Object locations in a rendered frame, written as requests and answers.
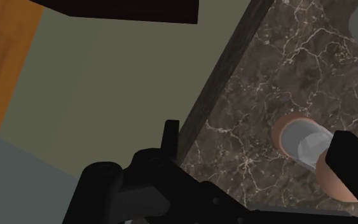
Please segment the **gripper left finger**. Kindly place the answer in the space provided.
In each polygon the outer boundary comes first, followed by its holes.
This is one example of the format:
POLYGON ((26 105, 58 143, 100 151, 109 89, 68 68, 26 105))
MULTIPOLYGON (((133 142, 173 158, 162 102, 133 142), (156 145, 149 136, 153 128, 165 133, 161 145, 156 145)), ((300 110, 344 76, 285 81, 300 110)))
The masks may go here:
POLYGON ((179 121, 165 122, 160 148, 84 168, 62 224, 245 224, 248 210, 215 184, 198 182, 177 164, 179 121))

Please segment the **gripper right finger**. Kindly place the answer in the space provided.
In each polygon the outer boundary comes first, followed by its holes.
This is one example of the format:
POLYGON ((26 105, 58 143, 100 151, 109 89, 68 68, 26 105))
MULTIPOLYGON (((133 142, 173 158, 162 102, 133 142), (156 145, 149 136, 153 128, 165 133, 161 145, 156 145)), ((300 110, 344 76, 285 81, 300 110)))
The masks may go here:
POLYGON ((337 130, 325 161, 358 200, 358 137, 350 131, 337 130))

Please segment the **brown cup with grey inside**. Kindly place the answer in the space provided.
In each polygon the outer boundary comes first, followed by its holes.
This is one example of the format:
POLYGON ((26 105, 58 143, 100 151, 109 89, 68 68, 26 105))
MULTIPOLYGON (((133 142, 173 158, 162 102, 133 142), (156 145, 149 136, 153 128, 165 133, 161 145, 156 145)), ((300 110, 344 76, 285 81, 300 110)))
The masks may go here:
POLYGON ((358 201, 326 164, 333 139, 326 128, 299 112, 289 113, 273 125, 272 139, 281 152, 316 175, 317 183, 329 197, 341 202, 358 201))

